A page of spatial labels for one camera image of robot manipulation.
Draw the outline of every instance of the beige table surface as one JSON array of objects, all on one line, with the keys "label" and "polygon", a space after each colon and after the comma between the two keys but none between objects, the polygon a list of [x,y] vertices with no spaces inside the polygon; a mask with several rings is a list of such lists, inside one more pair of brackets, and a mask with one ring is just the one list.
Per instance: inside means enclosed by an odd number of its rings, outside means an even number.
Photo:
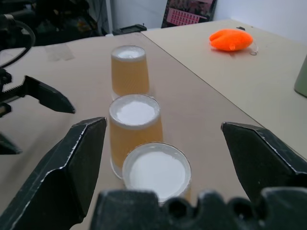
[{"label": "beige table surface", "polygon": [[[45,49],[35,47],[7,68],[14,76],[12,86],[21,83],[25,74],[37,78],[66,95],[76,114],[54,112],[29,96],[11,103],[13,112],[0,119],[0,130],[24,152],[18,156],[0,155],[0,212],[71,125],[108,116],[112,100],[110,53],[120,45],[138,45],[147,52],[150,80],[162,108],[165,141],[184,151],[192,167],[192,202],[204,189],[217,190],[226,200],[246,197],[220,125],[223,121],[256,125],[255,121],[142,34],[88,38],[67,45],[75,59],[48,62]],[[13,53],[8,50],[2,56]],[[84,222],[72,229],[88,229],[99,191],[123,187],[111,170],[109,158],[107,129],[90,211]]]},{"label": "beige table surface", "polygon": [[[211,34],[239,26],[253,36],[258,55],[211,48]],[[233,20],[143,34],[307,158],[307,98],[293,90],[307,46]]]}]

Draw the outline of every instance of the orange squeeze toy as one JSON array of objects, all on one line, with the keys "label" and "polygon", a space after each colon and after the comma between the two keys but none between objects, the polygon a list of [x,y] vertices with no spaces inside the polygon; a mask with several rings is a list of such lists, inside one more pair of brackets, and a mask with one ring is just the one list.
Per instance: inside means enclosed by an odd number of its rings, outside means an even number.
[{"label": "orange squeeze toy", "polygon": [[242,30],[224,29],[210,36],[211,45],[224,51],[236,51],[249,47],[253,37]]}]

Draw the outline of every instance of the green container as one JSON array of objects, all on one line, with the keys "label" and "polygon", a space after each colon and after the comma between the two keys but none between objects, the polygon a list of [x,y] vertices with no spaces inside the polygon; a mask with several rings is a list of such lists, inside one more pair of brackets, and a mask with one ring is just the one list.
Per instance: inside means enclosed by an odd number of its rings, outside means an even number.
[{"label": "green container", "polygon": [[294,91],[307,97],[307,56],[296,79]]}]

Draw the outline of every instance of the table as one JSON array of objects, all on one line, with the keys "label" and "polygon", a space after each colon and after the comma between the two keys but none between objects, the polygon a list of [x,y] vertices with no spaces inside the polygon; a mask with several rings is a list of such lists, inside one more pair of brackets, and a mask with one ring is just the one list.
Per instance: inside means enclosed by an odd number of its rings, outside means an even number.
[{"label": "table", "polygon": [[[0,119],[1,132],[24,152],[18,156],[0,155],[0,212],[44,154],[73,124],[108,116],[112,101],[110,53],[120,45],[138,45],[147,52],[150,81],[161,106],[165,141],[182,150],[192,167],[192,203],[204,189],[217,190],[225,200],[246,197],[220,126],[223,121],[258,125],[253,119],[140,33],[87,38],[67,45],[75,59],[48,62],[45,49],[35,47],[7,68],[14,77],[11,86],[20,84],[25,74],[32,76],[67,96],[76,114],[54,112],[32,97],[11,103],[13,112]],[[73,230],[88,229],[99,191],[123,188],[110,167],[108,132],[107,129],[90,211]]]},{"label": "table", "polygon": [[[240,26],[259,46],[256,56],[211,48],[211,34]],[[293,90],[307,46],[233,20],[142,33],[307,158],[307,98]]]}]

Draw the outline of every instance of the poster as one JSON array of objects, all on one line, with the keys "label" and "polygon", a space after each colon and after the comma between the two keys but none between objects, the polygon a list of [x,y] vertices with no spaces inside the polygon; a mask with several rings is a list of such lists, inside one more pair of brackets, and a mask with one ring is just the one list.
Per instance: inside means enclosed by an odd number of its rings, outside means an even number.
[{"label": "poster", "polygon": [[217,0],[168,0],[162,28],[209,22]]}]

